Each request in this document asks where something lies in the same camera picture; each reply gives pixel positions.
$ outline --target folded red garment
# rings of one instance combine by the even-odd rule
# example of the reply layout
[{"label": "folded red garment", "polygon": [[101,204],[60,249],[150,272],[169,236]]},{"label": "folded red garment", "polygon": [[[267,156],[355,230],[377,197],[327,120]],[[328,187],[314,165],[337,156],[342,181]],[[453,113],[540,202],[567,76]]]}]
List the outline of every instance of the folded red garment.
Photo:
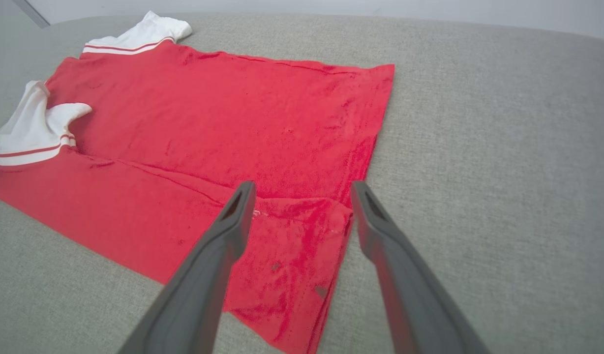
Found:
[{"label": "folded red garment", "polygon": [[188,34],[149,13],[87,43],[46,86],[30,83],[0,130],[0,199],[165,284],[253,180],[252,230],[224,311],[274,347],[313,353],[349,233],[349,185],[365,178],[394,67],[174,43]]}]

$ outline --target red fabric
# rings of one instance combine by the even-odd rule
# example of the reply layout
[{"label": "red fabric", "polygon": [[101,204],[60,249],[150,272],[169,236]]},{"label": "red fabric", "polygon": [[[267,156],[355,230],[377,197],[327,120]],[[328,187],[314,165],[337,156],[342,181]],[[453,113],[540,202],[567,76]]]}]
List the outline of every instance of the red fabric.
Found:
[{"label": "red fabric", "polygon": [[49,107],[93,109],[77,149],[0,166],[0,199],[165,284],[233,190],[257,184],[224,311],[287,353],[316,352],[393,65],[373,69],[201,53],[170,41],[84,53],[47,82]]}]

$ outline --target stain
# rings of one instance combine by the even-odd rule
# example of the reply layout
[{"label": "stain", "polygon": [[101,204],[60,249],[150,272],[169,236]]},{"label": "stain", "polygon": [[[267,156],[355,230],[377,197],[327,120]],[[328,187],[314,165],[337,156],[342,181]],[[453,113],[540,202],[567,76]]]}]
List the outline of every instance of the stain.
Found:
[{"label": "stain", "polygon": [[322,298],[326,298],[326,295],[329,295],[329,291],[327,291],[324,287],[317,286],[315,287],[315,291]]}]

